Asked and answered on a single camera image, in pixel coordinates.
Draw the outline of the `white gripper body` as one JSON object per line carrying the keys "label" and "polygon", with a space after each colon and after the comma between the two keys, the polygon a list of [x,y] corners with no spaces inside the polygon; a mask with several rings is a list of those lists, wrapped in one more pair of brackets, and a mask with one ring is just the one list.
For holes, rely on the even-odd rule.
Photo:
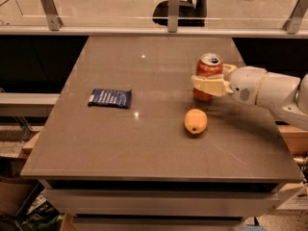
{"label": "white gripper body", "polygon": [[267,71],[263,68],[245,66],[236,69],[230,76],[230,97],[238,103],[253,106],[262,79]]}

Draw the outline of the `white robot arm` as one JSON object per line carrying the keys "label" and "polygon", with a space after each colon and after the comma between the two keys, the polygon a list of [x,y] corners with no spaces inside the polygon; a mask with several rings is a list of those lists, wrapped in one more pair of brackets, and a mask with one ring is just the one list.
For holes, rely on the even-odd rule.
{"label": "white robot arm", "polygon": [[260,106],[279,121],[308,130],[308,82],[298,77],[269,72],[264,68],[225,64],[221,74],[192,76],[192,85],[201,92],[247,106]]}

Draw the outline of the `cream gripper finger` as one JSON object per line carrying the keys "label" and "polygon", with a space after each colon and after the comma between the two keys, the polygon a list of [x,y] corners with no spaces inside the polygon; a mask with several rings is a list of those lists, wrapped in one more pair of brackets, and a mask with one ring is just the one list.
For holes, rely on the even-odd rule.
{"label": "cream gripper finger", "polygon": [[209,77],[193,75],[192,85],[197,90],[217,97],[223,97],[228,93],[233,93],[230,82],[225,80],[222,74]]}
{"label": "cream gripper finger", "polygon": [[231,74],[237,69],[237,67],[233,64],[224,64],[222,68],[223,78],[228,81],[230,79]]}

